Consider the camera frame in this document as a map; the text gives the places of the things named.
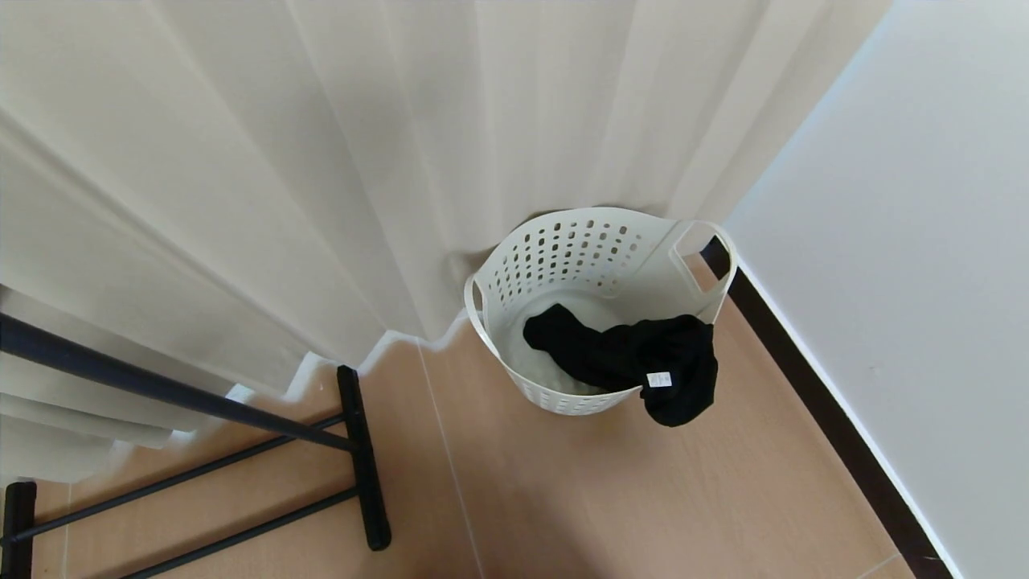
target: black metal bar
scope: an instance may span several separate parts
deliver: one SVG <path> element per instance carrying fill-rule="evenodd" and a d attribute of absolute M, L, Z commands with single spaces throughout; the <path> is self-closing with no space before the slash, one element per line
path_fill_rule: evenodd
<path fill-rule="evenodd" d="M 350 453 L 358 448 L 341 436 L 137 368 L 6 315 L 0 315 L 0 350 L 79 378 L 204 414 Z"/>
<path fill-rule="evenodd" d="M 32 527 L 36 517 L 36 483 L 12 482 L 4 496 L 3 536 Z M 3 547 L 0 579 L 32 579 L 32 540 Z"/>
<path fill-rule="evenodd" d="M 171 571 L 177 567 L 182 567 L 187 563 L 192 563 L 199 558 L 216 553 L 222 549 L 232 547 L 233 545 L 238 545 L 244 541 L 253 539 L 254 537 L 257 537 L 259 535 L 263 535 L 269 531 L 274 531 L 276 529 L 279 529 L 280 527 L 289 524 L 294 520 L 299 520 L 308 515 L 312 515 L 314 513 L 317 513 L 318 511 L 322 511 L 333 505 L 338 505 L 346 501 L 347 499 L 352 499 L 356 496 L 357 496 L 356 487 L 348 488 L 347 491 L 344 491 L 342 493 L 336 493 L 331 497 L 326 497 L 325 499 L 322 499 L 317 503 L 312 503 L 311 505 L 308 505 L 306 507 L 300 507 L 299 509 L 296 509 L 291 513 L 284 514 L 268 522 L 258 524 L 257 527 L 253 527 L 246 531 L 237 533 L 232 537 L 226 537 L 224 539 L 221 539 L 220 541 L 215 541 L 210 545 L 205 545 L 198 549 L 193 549 L 188 553 L 181 554 L 177 557 L 172 557 L 168 560 L 158 563 L 157 565 L 148 567 L 141 571 L 137 571 L 136 573 L 131 573 L 129 575 L 126 575 L 122 579 L 144 579 L 146 577 L 153 577 L 154 575 L 165 573 L 166 571 Z"/>
<path fill-rule="evenodd" d="M 351 454 L 354 463 L 354 479 L 361 502 L 361 518 L 364 520 L 364 535 L 372 551 L 381 551 L 389 546 L 392 533 L 386 518 L 386 504 L 383 502 L 379 471 L 371 449 L 371 435 L 364 414 L 357 372 L 352 368 L 336 368 L 335 379 L 340 385 L 343 401 L 343 415 L 347 423 L 347 436 L 357 443 L 358 449 Z"/>
<path fill-rule="evenodd" d="M 343 414 L 338 414 L 338 415 L 332 417 L 330 419 L 325 419 L 324 421 L 315 423 L 314 425 L 311 425 L 311 428 L 318 429 L 318 430 L 327 429 L 327 428 L 329 428 L 329 427 L 331 427 L 333 425 L 339 425 L 342 422 L 343 422 Z M 277 438 L 273 438 L 272 440 L 262 442 L 260 444 L 256 444 L 254 446 L 251 446 L 250 448 L 244 448 L 243 450 L 240 450 L 239 453 L 235 453 L 235 454 L 229 455 L 227 457 L 223 457 L 221 459 L 218 459 L 217 461 L 211 461 L 210 463 L 207 463 L 205 465 L 201 465 L 201 466 L 199 466 L 197 468 L 190 469 L 190 470 L 185 471 L 183 473 L 179 473 L 179 474 L 177 474 L 175 476 L 166 478 L 164 480 L 159 480 L 157 482 L 154 482 L 152 484 L 148 484 L 146 486 L 143 486 L 141 488 L 137 488 L 135 491 L 131 491 L 129 493 L 126 493 L 125 495 L 119 495 L 119 496 L 114 497 L 112 499 L 108 499 L 107 501 L 104 501 L 102 503 L 97 503 L 96 505 L 91 505 L 91 506 L 85 507 L 83 509 L 79 509 L 79 510 L 77 510 L 77 511 L 75 511 L 73 513 L 68 513 L 67 515 L 64 515 L 62 517 L 58 517 L 58 518 L 56 518 L 54 520 L 48 520 L 46 522 L 37 524 L 36 527 L 32 527 L 30 529 L 25 529 L 25 530 L 21 531 L 20 533 L 15 534 L 13 536 L 7 535 L 6 533 L 4 533 L 4 537 L 3 537 L 3 540 L 2 540 L 3 541 L 3 545 L 6 546 L 8 543 L 16 543 L 16 542 L 20 542 L 20 541 L 24 541 L 26 539 L 31 539 L 31 538 L 35 537 L 36 535 L 40 535 L 40 534 L 46 533 L 47 531 L 54 531 L 55 529 L 60 529 L 60 528 L 64 527 L 66 524 L 71 524 L 71 523 L 75 522 L 76 520 L 81 520 L 81 519 L 83 519 L 85 517 L 93 516 L 93 515 L 98 514 L 98 513 L 102 513 L 102 512 L 104 512 L 106 510 L 113 509 L 114 507 L 117 507 L 117 506 L 120 506 L 120 505 L 125 505 L 126 503 L 130 503 L 132 501 L 137 500 L 137 499 L 142 499 L 143 497 L 146 497 L 148 495 L 153 495 L 154 493 L 156 493 L 158 491 L 164 491 L 164 490 L 169 488 L 171 486 L 175 486 L 176 484 L 180 484 L 180 483 L 183 483 L 183 482 L 185 482 L 187 480 L 194 479 L 194 478 L 197 478 L 197 477 L 199 477 L 201 475 L 205 475 L 207 473 L 216 471 L 216 470 L 218 470 L 218 469 L 220 469 L 222 467 L 227 467 L 228 465 L 232 465 L 232 464 L 235 464 L 235 463 L 239 463 L 240 461 L 249 459 L 251 457 L 256 457 L 257 455 L 260 455 L 261 453 L 267 453 L 269 450 L 272 450 L 273 448 L 278 448 L 278 447 L 286 444 L 287 442 L 290 442 L 290 441 L 293 441 L 293 440 L 296 440 L 296 439 L 294 439 L 292 437 L 288 437 L 288 436 L 280 436 L 280 437 L 277 437 Z"/>

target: black garment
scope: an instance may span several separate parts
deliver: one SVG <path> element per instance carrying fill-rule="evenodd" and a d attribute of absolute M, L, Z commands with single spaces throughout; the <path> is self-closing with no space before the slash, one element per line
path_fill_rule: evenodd
<path fill-rule="evenodd" d="M 607 392 L 643 385 L 640 397 L 657 423 L 678 427 L 714 403 L 718 362 L 714 328 L 693 316 L 644 320 L 597 332 L 555 304 L 525 323 L 530 347 L 551 355 L 569 376 Z M 671 387 L 652 388 L 647 374 L 668 372 Z"/>

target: floor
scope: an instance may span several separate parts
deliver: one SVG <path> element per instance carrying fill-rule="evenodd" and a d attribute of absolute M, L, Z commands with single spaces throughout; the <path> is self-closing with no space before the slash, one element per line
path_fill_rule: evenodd
<path fill-rule="evenodd" d="M 165 577 L 911 579 L 731 303 L 715 350 L 715 405 L 666 429 L 638 400 L 590 418 L 536 408 L 466 322 L 446 348 L 394 343 L 361 381 L 392 546 L 369 552 L 347 502 Z M 326 368 L 300 403 L 254 404 L 311 421 L 338 397 Z M 115 473 L 42 484 L 37 511 L 58 516 L 263 438 L 222 425 L 185 450 L 135 449 Z M 352 480 L 346 456 L 292 442 L 40 536 L 35 576 L 117 577 Z"/>

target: baseboard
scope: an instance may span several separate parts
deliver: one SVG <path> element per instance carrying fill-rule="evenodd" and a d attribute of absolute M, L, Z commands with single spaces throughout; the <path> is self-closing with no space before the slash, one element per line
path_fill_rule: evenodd
<path fill-rule="evenodd" d="M 729 254 L 720 243 L 712 242 L 702 255 L 716 275 L 729 269 Z M 953 579 L 886 469 L 744 272 L 737 270 L 729 294 L 854 477 L 915 577 Z"/>

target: beige curtain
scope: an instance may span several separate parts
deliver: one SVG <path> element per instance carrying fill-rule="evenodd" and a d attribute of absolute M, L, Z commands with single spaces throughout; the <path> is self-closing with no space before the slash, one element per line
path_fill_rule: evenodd
<path fill-rule="evenodd" d="M 886 4 L 4 2 L 2 307 L 281 394 L 309 352 L 439 335 L 536 212 L 721 219 Z M 0 461 L 90 449 L 19 475 L 196 427 L 0 362 Z"/>

